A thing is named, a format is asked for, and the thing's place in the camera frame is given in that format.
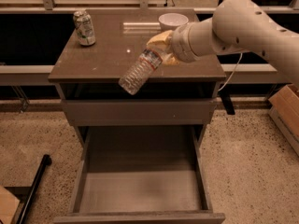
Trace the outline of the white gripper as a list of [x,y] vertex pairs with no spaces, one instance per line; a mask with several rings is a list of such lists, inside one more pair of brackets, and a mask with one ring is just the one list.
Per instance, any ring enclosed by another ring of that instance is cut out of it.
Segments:
[[197,56],[192,51],[189,40],[189,31],[192,26],[193,23],[188,23],[179,26],[174,32],[167,30],[159,33],[148,41],[147,46],[167,51],[171,43],[174,55],[172,53],[163,53],[162,65],[178,65],[179,61],[185,63],[195,62]]

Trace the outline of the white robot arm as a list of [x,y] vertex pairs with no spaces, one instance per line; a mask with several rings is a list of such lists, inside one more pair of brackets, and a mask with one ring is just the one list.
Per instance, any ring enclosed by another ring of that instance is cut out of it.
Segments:
[[210,54],[253,52],[299,86],[299,34],[274,22],[250,0],[225,0],[210,19],[162,32],[147,45],[185,63]]

